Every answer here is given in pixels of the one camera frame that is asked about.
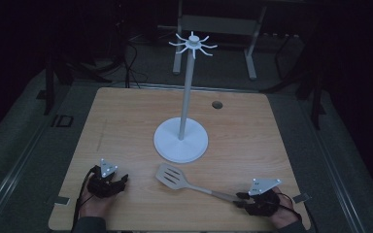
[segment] wooden table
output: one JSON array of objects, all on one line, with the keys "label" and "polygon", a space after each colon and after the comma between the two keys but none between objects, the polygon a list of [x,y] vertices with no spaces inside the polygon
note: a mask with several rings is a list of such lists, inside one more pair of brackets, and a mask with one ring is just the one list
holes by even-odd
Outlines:
[{"label": "wooden table", "polygon": [[[164,120],[181,115],[180,90],[100,88],[93,102],[59,196],[68,206],[54,206],[50,228],[71,229],[75,200],[87,171],[105,158],[129,174],[125,192],[107,218],[112,230],[256,231],[274,227],[265,217],[249,216],[233,204],[194,190],[173,190],[155,177],[167,162],[188,180],[212,190],[248,191],[253,178],[277,178],[282,192],[299,194],[277,123],[263,94],[193,91],[188,117],[207,130],[204,155],[188,164],[166,161],[155,150],[153,134]],[[212,107],[221,101],[223,107]],[[303,204],[295,209],[304,225],[310,221]]]}]

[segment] metal leg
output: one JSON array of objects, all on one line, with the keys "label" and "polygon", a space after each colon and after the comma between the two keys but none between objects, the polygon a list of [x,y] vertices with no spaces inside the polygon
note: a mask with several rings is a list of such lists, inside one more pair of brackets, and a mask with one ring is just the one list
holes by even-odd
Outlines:
[{"label": "metal leg", "polygon": [[[183,28],[182,28],[182,20],[183,20],[183,0],[178,1],[178,35],[182,36]],[[182,46],[177,46],[175,48],[176,52],[181,51]],[[172,73],[174,75],[181,74],[181,63],[182,63],[183,55],[181,53],[175,53],[174,59],[174,68],[172,69]]]},{"label": "metal leg", "polygon": [[248,69],[248,74],[250,76],[250,80],[256,79],[256,72],[255,72],[254,61],[253,61],[253,52],[254,52],[256,39],[258,39],[258,36],[259,36],[259,29],[261,28],[261,24],[265,16],[265,12],[266,12],[266,6],[262,7],[261,9],[258,21],[254,28],[253,39],[251,40],[250,46],[247,49],[244,49],[244,55],[245,55],[245,60],[247,62],[247,69]]}]

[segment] cable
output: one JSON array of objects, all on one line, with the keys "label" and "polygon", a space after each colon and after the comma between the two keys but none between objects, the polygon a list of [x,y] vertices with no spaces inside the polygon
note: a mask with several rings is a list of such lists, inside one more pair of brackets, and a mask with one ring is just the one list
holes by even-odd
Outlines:
[{"label": "cable", "polygon": [[[287,199],[289,199],[289,201],[293,204],[292,199],[291,199],[288,195],[286,195],[286,194],[284,194],[284,193],[277,193],[277,194],[281,194],[281,195],[283,195],[283,196],[286,196]],[[318,232],[319,232],[319,231],[318,231],[318,226],[317,226],[317,224],[316,224],[316,222],[315,222],[315,220],[314,220],[314,217],[313,217],[313,215],[311,215],[311,212],[310,212],[310,210],[308,209],[307,205],[306,205],[305,203],[304,203],[304,205],[305,205],[305,210],[307,210],[307,214],[308,214],[308,216],[310,217],[310,219],[311,219],[311,221],[312,221],[312,223],[313,223],[313,225],[314,225],[315,232],[318,233]],[[281,205],[280,205],[280,207],[282,207],[282,208],[284,208],[284,209],[286,209],[286,210],[291,211],[291,209],[288,209],[288,208],[286,208],[286,207],[284,207],[284,206],[281,206]]]},{"label": "cable", "polygon": [[84,200],[84,202],[81,204],[80,207],[82,207],[87,201],[89,201],[94,195],[91,195],[90,197],[88,197],[86,200]]},{"label": "cable", "polygon": [[125,88],[130,88],[130,74],[131,74],[131,71],[132,71],[132,65],[134,64],[135,62],[135,59],[136,57],[138,56],[138,51],[136,50],[136,48],[134,46],[132,46],[129,42],[127,43],[130,47],[132,47],[135,51],[135,55],[134,57],[132,58],[132,61],[131,63],[128,65],[128,63],[126,62],[126,59],[123,60],[123,63],[125,64],[125,68],[126,68],[126,75],[125,75]]},{"label": "cable", "polygon": [[283,209],[285,209],[285,210],[287,210],[287,211],[289,211],[289,212],[292,212],[293,214],[296,215],[296,217],[297,217],[300,221],[302,221],[302,216],[301,216],[297,211],[295,211],[295,210],[293,210],[293,209],[291,209],[291,208],[288,208],[288,207],[283,206],[283,205],[281,205],[281,204],[276,204],[276,203],[273,203],[273,202],[268,202],[268,201],[264,201],[264,202],[262,202],[262,203],[264,203],[264,204],[268,204],[268,205],[271,205],[271,206],[276,206],[276,207],[279,207],[279,208],[283,208]]},{"label": "cable", "polygon": [[77,203],[75,203],[74,221],[73,221],[73,224],[72,224],[71,232],[74,232],[75,226],[76,226],[77,221],[78,221],[78,217],[80,215],[80,208],[83,205],[83,204],[81,205],[81,197],[82,197],[82,195],[84,193],[84,189],[85,189],[85,186],[86,186],[86,183],[87,183],[87,179],[88,179],[89,175],[95,171],[95,167],[91,168],[87,172],[87,174],[86,174],[86,176],[84,178],[83,185],[81,186],[80,195],[78,196]]},{"label": "cable", "polygon": [[146,74],[144,74],[144,73],[140,73],[140,72],[137,72],[137,71],[135,71],[135,70],[131,70],[131,72],[132,73],[135,73],[135,74],[138,74],[138,75],[142,75],[142,76],[144,76],[145,77],[145,79],[144,80],[142,80],[142,81],[140,81],[140,83],[146,83],[147,82],[147,80],[148,80],[148,75],[146,75]]},{"label": "cable", "polygon": [[286,195],[282,192],[277,192],[277,194],[280,194],[280,195],[283,195],[283,196],[287,197],[287,199],[290,201],[290,203],[293,204],[292,199],[288,195]]}]

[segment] hand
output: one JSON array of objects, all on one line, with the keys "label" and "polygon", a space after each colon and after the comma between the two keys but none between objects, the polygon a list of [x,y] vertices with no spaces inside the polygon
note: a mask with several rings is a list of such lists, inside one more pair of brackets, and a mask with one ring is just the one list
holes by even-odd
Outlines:
[{"label": "hand", "polygon": [[96,197],[87,190],[87,183],[81,196],[80,217],[98,216],[105,219],[117,199],[117,194],[105,198]]},{"label": "hand", "polygon": [[[282,193],[281,190],[275,186],[272,188],[275,193]],[[280,198],[280,204],[287,208],[293,210],[292,202],[289,198],[285,195],[278,194]],[[296,221],[298,221],[298,217],[291,211],[286,210],[284,208],[278,208],[278,211],[272,215],[270,218],[271,222],[275,225],[277,229],[281,229],[285,226],[288,226]]]}]

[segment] black glove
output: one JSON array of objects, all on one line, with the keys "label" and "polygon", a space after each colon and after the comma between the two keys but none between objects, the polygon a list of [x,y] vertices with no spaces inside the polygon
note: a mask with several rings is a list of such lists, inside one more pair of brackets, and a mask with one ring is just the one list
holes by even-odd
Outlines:
[{"label": "black glove", "polygon": [[[235,206],[244,208],[250,216],[272,216],[280,207],[280,198],[272,189],[254,196],[245,192],[238,192],[236,195],[243,201],[234,201]],[[253,203],[245,201],[251,198],[254,199]]]},{"label": "black glove", "polygon": [[101,170],[96,166],[94,175],[89,179],[89,183],[87,184],[87,190],[99,198],[110,197],[124,191],[128,175],[123,176],[120,181],[113,183],[111,180],[114,174],[112,173],[108,177],[102,178]]}]

